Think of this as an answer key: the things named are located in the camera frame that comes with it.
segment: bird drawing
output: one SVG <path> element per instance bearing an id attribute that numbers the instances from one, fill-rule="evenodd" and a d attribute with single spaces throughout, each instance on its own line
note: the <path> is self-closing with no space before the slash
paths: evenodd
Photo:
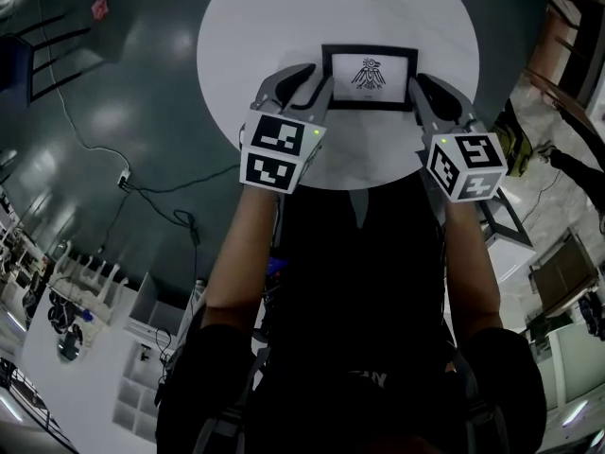
<path id="1" fill-rule="evenodd" d="M 363 60 L 363 67 L 351 81 L 352 84 L 357 84 L 357 89 L 382 89 L 382 85 L 386 84 L 385 78 L 380 72 L 380 62 L 374 59 L 366 58 Z"/>

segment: black chair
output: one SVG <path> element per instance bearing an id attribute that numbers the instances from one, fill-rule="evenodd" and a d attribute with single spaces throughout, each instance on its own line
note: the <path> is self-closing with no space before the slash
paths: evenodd
<path id="1" fill-rule="evenodd" d="M 82 75 L 82 72 L 77 72 L 38 93 L 34 94 L 32 91 L 34 75 L 57 61 L 57 59 L 52 59 L 34 69 L 34 53 L 50 45 L 90 32 L 91 29 L 87 27 L 68 32 L 38 45 L 32 45 L 22 37 L 32 30 L 57 22 L 64 16 L 64 14 L 59 15 L 29 26 L 20 32 L 0 36 L 0 94 L 8 94 L 16 105 L 28 108 L 31 102 Z"/>

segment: gray floor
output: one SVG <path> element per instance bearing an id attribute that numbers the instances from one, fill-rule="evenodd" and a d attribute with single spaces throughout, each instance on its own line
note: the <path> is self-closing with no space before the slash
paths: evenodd
<path id="1" fill-rule="evenodd" d="M 41 0 L 43 16 L 69 12 L 47 28 L 48 37 L 82 26 L 93 31 L 75 43 L 53 46 L 53 55 L 78 48 L 55 65 L 57 79 L 92 67 L 63 94 L 83 139 L 114 147 L 132 164 L 139 186 L 169 187 L 238 163 L 238 153 L 216 128 L 199 89 L 196 46 L 210 0 L 108 0 L 102 22 L 92 18 L 95 0 Z M 547 0 L 462 0 L 475 25 L 481 59 L 476 108 L 486 124 L 496 118 L 535 45 Z M 0 0 L 0 33 L 40 20 L 38 0 Z M 40 31 L 28 36 L 33 43 Z M 36 64 L 46 60 L 36 54 Z M 48 70 L 35 78 L 36 89 L 50 84 Z M 26 111 L 11 109 L 0 96 L 3 148 L 18 151 L 5 188 L 24 224 L 52 252 L 71 238 L 94 253 L 122 199 L 116 182 L 124 164 L 117 156 L 83 149 L 73 136 L 56 93 Z M 207 275 L 216 258 L 240 192 L 232 171 L 153 199 L 168 215 L 189 210 L 200 229 L 198 271 Z M 193 246 L 185 230 L 159 218 L 134 194 L 129 197 L 101 255 L 118 261 L 129 276 L 153 274 L 177 287 L 190 288 Z"/>

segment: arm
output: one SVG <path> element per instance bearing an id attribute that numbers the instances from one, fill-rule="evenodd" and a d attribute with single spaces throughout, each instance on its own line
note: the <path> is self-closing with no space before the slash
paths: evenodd
<path id="1" fill-rule="evenodd" d="M 251 334 L 265 287 L 275 193 L 245 186 L 206 289 L 201 326 L 229 324 Z"/>
<path id="2" fill-rule="evenodd" d="M 500 290 L 473 203 L 445 208 L 447 287 L 458 342 L 489 327 L 502 327 Z"/>

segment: shoe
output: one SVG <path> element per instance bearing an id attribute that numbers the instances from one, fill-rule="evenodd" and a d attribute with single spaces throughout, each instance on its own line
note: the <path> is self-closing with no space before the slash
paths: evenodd
<path id="1" fill-rule="evenodd" d="M 534 150 L 534 154 L 538 153 L 538 155 L 540 155 L 540 160 L 544 163 L 548 163 L 548 160 L 550 159 L 550 154 L 557 149 L 557 147 L 555 147 L 555 144 L 553 143 L 552 140 L 548 140 L 544 143 L 542 143 L 541 145 L 538 145 Z"/>

